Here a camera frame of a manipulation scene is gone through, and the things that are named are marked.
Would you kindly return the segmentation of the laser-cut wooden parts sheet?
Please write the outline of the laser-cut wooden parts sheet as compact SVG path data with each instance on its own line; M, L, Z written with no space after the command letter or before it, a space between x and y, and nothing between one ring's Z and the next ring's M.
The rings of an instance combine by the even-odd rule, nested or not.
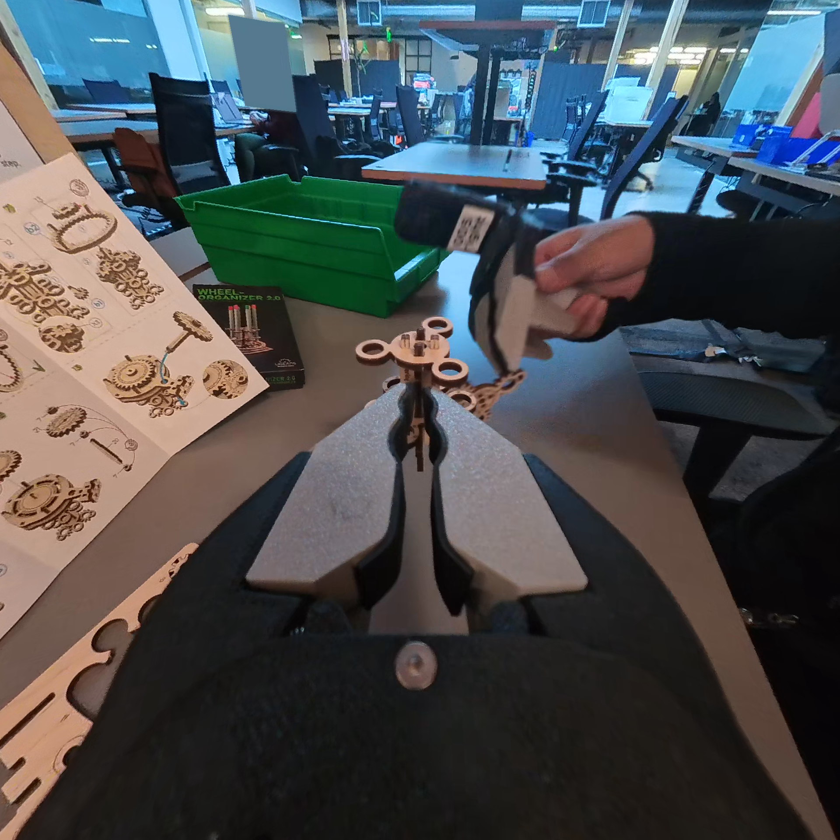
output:
M141 627L145 608L160 596L198 549L190 542L139 585L111 612L34 679L1 710L1 761L10 773L2 798L13 814L1 838L17 838L66 768L65 759L88 735L92 721L70 701L77 678L112 661L111 650L95 641L107 625L124 623L129 634Z

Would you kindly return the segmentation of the blue plastic bin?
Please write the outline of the blue plastic bin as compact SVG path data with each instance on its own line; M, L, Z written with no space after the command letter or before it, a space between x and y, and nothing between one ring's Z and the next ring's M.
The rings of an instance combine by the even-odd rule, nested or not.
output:
M754 152L757 162L787 165L817 141L792 136L791 127L764 123L741 124L731 139L731 147Z

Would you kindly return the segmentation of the person's right hand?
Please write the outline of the person's right hand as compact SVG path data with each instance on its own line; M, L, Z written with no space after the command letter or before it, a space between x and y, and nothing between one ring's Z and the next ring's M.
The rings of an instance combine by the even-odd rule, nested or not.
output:
M605 325L613 300L632 300L641 290L655 249L655 231L637 214L567 228L533 250L538 289L553 295L569 288L576 297L567 312L574 330L532 329L535 338L589 340Z

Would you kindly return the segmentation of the grey mesh office chair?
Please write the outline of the grey mesh office chair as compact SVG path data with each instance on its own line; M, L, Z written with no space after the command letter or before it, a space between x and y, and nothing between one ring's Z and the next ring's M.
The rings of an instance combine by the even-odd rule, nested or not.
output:
M635 366L684 462L684 484L707 529L765 483L813 455L838 451L838 421L806 388L772 376L703 372L676 360L638 357Z

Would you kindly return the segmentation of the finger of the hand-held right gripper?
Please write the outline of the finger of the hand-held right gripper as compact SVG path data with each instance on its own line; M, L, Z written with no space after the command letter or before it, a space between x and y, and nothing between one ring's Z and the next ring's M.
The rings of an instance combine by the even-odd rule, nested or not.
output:
M523 359L551 359L553 352L549 344L532 326L538 292L535 281L523 275L498 275L493 289L493 348L497 371L501 374L517 371Z
M519 365L519 287L514 253L498 262L480 261L469 297L468 328L472 339L499 375Z

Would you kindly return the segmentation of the white office table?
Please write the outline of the white office table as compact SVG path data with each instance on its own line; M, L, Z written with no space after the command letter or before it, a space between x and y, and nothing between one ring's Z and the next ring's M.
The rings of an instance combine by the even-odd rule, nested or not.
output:
M691 200L695 212L717 177L737 177L740 189L764 201L770 201L771 193L795 199L804 197L800 193L830 198L839 196L837 181L758 162L757 152L733 146L729 139L675 136L671 143L679 150L679 160L694 165L702 172Z

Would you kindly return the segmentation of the long office desk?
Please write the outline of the long office desk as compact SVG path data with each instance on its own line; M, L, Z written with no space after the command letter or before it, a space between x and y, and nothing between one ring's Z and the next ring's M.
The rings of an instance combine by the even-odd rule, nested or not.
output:
M105 106L51 110L62 132L78 151L96 150L114 145L117 129L138 133L157 143L158 124L150 104L128 104L122 110L106 110Z

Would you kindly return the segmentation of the white printed task sheet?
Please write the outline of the white printed task sheet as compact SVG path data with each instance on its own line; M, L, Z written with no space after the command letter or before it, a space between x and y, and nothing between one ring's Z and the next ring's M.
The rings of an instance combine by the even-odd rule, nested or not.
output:
M37 151L1 102L1 182L37 169L42 164Z

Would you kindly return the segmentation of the person's right forearm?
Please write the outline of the person's right forearm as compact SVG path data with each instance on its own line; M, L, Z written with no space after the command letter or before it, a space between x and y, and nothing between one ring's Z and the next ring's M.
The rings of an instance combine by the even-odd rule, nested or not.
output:
M633 299L608 305L597 340L670 319L708 319L791 340L838 334L837 219L641 217L654 232L646 277Z

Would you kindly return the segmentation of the brown-edged office table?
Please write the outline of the brown-edged office table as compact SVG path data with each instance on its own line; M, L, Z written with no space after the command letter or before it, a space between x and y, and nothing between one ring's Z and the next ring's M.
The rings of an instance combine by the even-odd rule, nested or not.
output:
M365 180L435 182L493 192L540 192L547 173L540 153L529 148L423 142L362 168Z

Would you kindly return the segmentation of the light wooden board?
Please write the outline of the light wooden board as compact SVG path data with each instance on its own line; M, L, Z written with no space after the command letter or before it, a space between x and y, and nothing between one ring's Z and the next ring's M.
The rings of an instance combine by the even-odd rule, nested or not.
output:
M13 55L1 46L1 100L43 164L75 151Z

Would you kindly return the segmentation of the folded paper instruction sheet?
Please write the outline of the folded paper instruction sheet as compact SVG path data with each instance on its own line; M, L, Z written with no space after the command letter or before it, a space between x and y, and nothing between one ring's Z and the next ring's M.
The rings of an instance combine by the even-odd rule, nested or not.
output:
M267 383L66 154L2 183L1 635Z

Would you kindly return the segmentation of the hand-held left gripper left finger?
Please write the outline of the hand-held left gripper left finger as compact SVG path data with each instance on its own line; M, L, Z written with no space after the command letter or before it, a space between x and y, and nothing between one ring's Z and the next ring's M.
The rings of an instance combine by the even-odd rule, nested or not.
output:
M311 451L248 569L253 589L370 610L401 569L406 386Z

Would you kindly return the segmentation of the wooden ring model assembly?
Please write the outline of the wooden ring model assembly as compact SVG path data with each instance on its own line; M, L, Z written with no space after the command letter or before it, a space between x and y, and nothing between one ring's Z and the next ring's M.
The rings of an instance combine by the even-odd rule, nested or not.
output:
M342 425L335 435L360 453L379 458L403 459L415 452L416 468L437 480L444 445L436 427L437 399L441 392L466 411L474 413L477 398L466 388L469 367L450 354L449 337L454 325L447 318L426 318L415 329L403 331L391 341L367 339L355 348L356 360L378 365L394 362L400 372L381 399L369 402L363 411Z

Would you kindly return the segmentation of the brown chair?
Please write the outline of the brown chair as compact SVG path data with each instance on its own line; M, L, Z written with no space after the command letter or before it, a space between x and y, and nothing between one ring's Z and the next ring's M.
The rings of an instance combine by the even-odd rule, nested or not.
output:
M177 192L165 168L160 146L131 129L115 129L113 140L122 171L129 178L133 205L165 215L174 206Z

